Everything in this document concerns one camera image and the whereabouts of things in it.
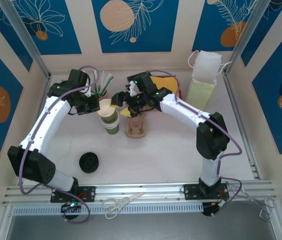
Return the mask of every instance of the green straw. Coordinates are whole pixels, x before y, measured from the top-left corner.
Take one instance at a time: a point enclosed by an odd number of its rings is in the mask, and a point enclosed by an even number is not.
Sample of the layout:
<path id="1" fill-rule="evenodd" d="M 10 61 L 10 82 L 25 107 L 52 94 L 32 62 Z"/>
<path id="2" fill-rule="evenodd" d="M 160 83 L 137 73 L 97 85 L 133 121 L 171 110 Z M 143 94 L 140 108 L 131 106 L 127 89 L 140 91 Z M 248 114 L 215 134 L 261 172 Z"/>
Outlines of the green straw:
<path id="1" fill-rule="evenodd" d="M 92 93 L 101 96 L 101 93 L 99 92 L 92 91 Z"/>
<path id="2" fill-rule="evenodd" d="M 95 73 L 96 73 L 96 71 L 94 70 L 94 71 L 93 71 L 94 81 L 96 80 Z M 94 90 L 95 90 L 95 92 L 96 92 L 96 93 L 99 93 L 99 89 L 98 89 L 98 87 L 97 87 L 97 84 L 96 84 L 96 85 L 94 85 Z"/>
<path id="3" fill-rule="evenodd" d="M 109 86 L 109 84 L 111 83 L 111 81 L 113 80 L 114 77 L 110 77 L 109 81 L 107 81 L 104 89 L 102 90 L 101 96 L 103 96 L 105 90 L 107 89 L 107 87 Z"/>

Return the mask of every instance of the white tabletop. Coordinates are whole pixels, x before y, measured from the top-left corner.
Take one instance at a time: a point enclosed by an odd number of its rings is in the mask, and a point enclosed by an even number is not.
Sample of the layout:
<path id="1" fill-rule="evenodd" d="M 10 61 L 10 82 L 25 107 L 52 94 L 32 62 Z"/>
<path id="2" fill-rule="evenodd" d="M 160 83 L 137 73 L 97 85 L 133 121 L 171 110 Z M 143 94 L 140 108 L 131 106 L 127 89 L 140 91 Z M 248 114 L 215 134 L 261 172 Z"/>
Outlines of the white tabletop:
<path id="1" fill-rule="evenodd" d="M 140 71 L 112 72 L 114 83 L 109 95 L 124 90 L 126 77 Z M 191 72 L 172 71 L 180 79 L 183 96 L 189 86 Z M 53 75 L 52 83 L 66 80 L 68 75 Z M 226 157 L 222 161 L 221 175 L 253 180 L 249 160 L 224 85 L 219 76 L 217 86 L 205 109 L 219 112 L 225 119 L 229 133 L 243 148 L 240 156 Z M 174 117 L 158 112 L 148 112 L 145 120 L 147 134 L 141 139 L 125 135 L 127 118 L 120 116 L 120 130 L 109 135 L 101 125 L 97 113 L 67 115 L 60 124 L 50 146 L 48 159 L 65 174 L 78 178 L 80 184 L 132 184 L 196 182 L 202 170 L 202 157 L 196 150 L 196 133 Z M 79 159 L 86 152 L 99 158 L 94 173 L 84 173 Z M 230 142 L 226 153 L 237 152 Z"/>

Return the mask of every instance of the green cup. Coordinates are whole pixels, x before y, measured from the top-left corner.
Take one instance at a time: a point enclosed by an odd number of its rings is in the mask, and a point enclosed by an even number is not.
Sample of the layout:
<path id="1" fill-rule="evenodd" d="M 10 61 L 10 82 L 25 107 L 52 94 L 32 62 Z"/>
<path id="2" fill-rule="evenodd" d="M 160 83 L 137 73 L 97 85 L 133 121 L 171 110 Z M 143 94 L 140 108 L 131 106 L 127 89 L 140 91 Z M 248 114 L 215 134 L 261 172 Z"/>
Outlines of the green cup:
<path id="1" fill-rule="evenodd" d="M 115 128 L 106 128 L 105 127 L 105 130 L 107 131 L 108 134 L 111 134 L 111 135 L 114 135 L 114 134 L 117 134 L 120 130 L 119 128 L 120 125 L 117 125 Z"/>
<path id="2" fill-rule="evenodd" d="M 116 112 L 116 120 L 112 123 L 107 123 L 105 122 L 102 118 L 102 125 L 104 126 L 105 130 L 107 131 L 108 134 L 114 135 L 119 132 L 119 123 L 120 119 L 118 118 L 118 113 Z"/>
<path id="3" fill-rule="evenodd" d="M 111 124 L 111 123 L 115 122 L 118 117 L 119 116 L 117 114 L 117 111 L 115 111 L 111 116 L 108 116 L 108 117 L 102 116 L 101 119 L 105 124 Z"/>

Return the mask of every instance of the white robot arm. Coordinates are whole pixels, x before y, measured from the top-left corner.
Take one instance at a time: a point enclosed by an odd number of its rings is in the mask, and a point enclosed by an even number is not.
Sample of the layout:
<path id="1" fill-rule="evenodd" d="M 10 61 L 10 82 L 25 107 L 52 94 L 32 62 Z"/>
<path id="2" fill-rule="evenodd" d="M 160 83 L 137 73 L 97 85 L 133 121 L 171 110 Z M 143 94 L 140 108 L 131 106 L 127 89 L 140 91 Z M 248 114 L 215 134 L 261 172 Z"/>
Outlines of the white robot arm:
<path id="1" fill-rule="evenodd" d="M 66 192 L 76 192 L 73 187 L 78 187 L 77 180 L 58 171 L 55 164 L 46 158 L 46 154 L 57 128 L 63 118 L 70 114 L 72 107 L 76 108 L 79 115 L 95 112 L 99 110 L 98 96 L 87 96 L 82 92 L 73 92 L 58 101 L 52 109 L 49 110 L 49 108 L 62 94 L 86 86 L 86 84 L 90 84 L 88 74 L 73 69 L 67 81 L 55 83 L 49 89 L 44 109 L 30 133 L 18 147 L 11 146 L 8 150 L 7 155 L 17 176 L 19 175 L 24 150 L 28 143 L 31 142 L 25 158 L 22 177 Z M 40 127 L 33 138 L 33 132 L 38 124 L 40 124 Z"/>
<path id="2" fill-rule="evenodd" d="M 130 84 L 126 86 L 127 91 L 114 95 L 112 105 L 121 107 L 123 102 L 126 102 L 128 107 L 122 113 L 127 117 L 135 117 L 143 111 L 144 106 L 149 106 L 174 116 L 195 130 L 196 148 L 203 157 L 199 188 L 205 197 L 208 197 L 210 193 L 215 193 L 221 184 L 218 174 L 220 156 L 226 150 L 230 139 L 206 119 L 210 119 L 227 132 L 222 115 L 217 112 L 210 114 L 198 110 L 181 99 L 177 99 L 175 94 L 164 87 L 157 89 L 148 72 L 128 77 L 128 80 Z"/>

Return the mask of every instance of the white scissors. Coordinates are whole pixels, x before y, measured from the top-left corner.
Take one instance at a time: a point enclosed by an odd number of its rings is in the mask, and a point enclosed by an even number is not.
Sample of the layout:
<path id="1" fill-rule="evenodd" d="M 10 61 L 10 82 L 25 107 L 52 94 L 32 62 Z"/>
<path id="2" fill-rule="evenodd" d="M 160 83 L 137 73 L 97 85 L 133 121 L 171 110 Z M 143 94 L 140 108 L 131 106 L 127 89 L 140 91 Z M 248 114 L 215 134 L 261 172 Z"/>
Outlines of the white scissors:
<path id="1" fill-rule="evenodd" d="M 137 193 L 134 194 L 132 196 L 127 196 L 124 198 L 108 198 L 106 200 L 104 200 L 104 202 L 102 203 L 102 207 L 104 209 L 109 209 L 106 213 L 105 213 L 105 217 L 106 219 L 113 219 L 115 218 L 122 210 L 122 208 L 124 208 L 125 205 L 129 204 L 131 201 L 133 201 L 134 199 L 139 198 L 141 195 L 143 195 L 144 193 Z M 117 211 L 117 213 L 114 216 L 108 217 L 108 214 L 114 214 L 114 212 Z"/>

